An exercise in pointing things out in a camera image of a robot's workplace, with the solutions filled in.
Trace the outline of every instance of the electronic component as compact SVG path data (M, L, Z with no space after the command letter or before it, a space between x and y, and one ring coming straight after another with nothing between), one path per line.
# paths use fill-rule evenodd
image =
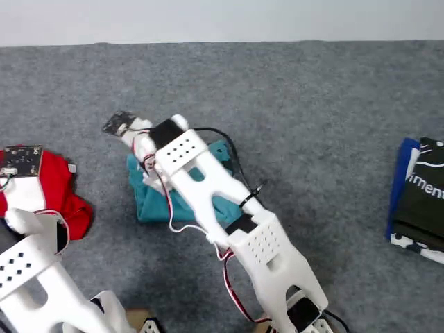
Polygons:
M39 176L42 163L42 146L9 146L3 150L0 178Z
M102 127L102 131L121 137L137 117L130 112L118 111Z

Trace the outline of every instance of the folded shirt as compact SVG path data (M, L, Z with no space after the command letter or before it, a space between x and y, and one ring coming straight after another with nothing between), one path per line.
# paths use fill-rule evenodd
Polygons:
M43 151L42 165L38 176L42 192L42 210L56 210L69 226L71 240L81 239L85 236L92 220L92 208L73 191L73 173L69 163L63 156L50 151ZM8 208L6 192L0 192L0 216L4 216Z
M227 146L223 140L219 140L209 145L209 150L213 156L232 174L232 164ZM134 189L137 219L142 223L164 222L169 220L169 211L165 197L143 183L143 171L139 161L134 155L128 155L126 166L130 172L129 181ZM203 175L198 169L192 169L190 175L194 180L203 179ZM173 203L174 221L194 221L193 209L188 206L185 200L175 190L170 191ZM217 221L223 228L229 226L241 216L241 210L238 205L224 198L215 196L212 199L214 212Z
M430 250L444 250L444 144L422 138L413 173L408 176L393 215L393 233Z

